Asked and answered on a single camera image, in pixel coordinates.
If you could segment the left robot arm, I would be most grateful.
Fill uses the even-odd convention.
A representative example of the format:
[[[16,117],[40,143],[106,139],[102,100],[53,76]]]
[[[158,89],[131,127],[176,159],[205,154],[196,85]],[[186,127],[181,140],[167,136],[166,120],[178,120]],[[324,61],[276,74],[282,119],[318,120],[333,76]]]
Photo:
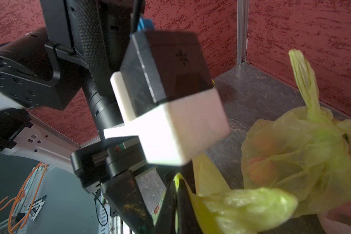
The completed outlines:
[[[109,205],[137,234],[149,234],[153,220],[136,173],[144,161],[138,137],[106,138],[106,128],[123,122],[108,77],[118,71],[129,35],[145,1],[42,1],[46,26],[0,44],[0,153],[28,156],[71,169],[89,193],[102,189]],[[36,135],[28,110],[63,110],[82,89],[99,143],[72,152],[59,136]]]

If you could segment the left aluminium corner post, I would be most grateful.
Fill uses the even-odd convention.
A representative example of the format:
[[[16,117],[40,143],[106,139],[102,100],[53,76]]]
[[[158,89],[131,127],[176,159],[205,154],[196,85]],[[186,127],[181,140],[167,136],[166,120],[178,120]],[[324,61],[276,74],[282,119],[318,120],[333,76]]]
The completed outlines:
[[[237,1],[237,65],[247,61],[249,2]]]

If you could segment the pink plastic bag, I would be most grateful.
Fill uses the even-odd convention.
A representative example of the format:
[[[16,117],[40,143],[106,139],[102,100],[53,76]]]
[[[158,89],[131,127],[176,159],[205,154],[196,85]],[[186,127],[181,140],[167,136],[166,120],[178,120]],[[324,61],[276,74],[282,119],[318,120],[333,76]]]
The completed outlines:
[[[351,202],[317,215],[327,234],[351,234]]]

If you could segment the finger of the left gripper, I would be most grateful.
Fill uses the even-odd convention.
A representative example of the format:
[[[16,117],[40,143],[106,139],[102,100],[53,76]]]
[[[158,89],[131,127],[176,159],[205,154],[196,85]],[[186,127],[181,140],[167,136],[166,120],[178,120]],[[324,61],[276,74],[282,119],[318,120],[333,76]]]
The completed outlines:
[[[103,183],[101,190],[108,204],[134,233],[152,232],[154,228],[152,217],[131,171],[125,171]]]

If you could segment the green plastic bag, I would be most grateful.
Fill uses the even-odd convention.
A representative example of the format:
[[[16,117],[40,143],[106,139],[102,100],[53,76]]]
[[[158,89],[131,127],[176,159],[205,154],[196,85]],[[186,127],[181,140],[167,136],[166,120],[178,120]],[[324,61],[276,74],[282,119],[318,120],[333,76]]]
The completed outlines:
[[[205,155],[192,160],[195,192],[177,173],[176,195],[186,187],[202,234],[258,234],[274,229],[291,218],[297,198],[281,189],[231,189]]]
[[[305,102],[274,121],[257,120],[242,144],[245,189],[279,188],[299,202],[294,217],[327,212],[351,202],[351,119],[339,121],[319,103],[310,63],[289,51]]]

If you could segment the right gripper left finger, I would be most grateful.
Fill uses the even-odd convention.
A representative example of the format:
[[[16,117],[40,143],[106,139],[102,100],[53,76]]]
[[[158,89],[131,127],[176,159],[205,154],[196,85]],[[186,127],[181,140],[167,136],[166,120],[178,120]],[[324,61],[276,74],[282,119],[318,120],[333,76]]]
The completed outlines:
[[[177,198],[175,182],[172,181],[166,191],[163,204],[152,234],[175,234],[176,233],[176,210]]]

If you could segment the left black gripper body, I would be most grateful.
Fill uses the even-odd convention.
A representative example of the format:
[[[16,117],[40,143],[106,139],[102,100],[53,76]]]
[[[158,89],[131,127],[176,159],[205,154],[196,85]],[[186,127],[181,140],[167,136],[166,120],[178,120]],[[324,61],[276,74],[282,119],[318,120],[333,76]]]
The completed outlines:
[[[115,137],[81,148],[70,156],[74,174],[88,193],[130,170],[139,178],[157,166],[145,158],[138,137]]]

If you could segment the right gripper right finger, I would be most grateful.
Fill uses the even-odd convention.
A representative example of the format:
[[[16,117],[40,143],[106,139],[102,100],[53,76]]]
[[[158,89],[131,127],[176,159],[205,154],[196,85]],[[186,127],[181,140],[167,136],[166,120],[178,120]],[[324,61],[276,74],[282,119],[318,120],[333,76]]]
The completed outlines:
[[[186,187],[178,188],[177,216],[179,234],[202,234]]]

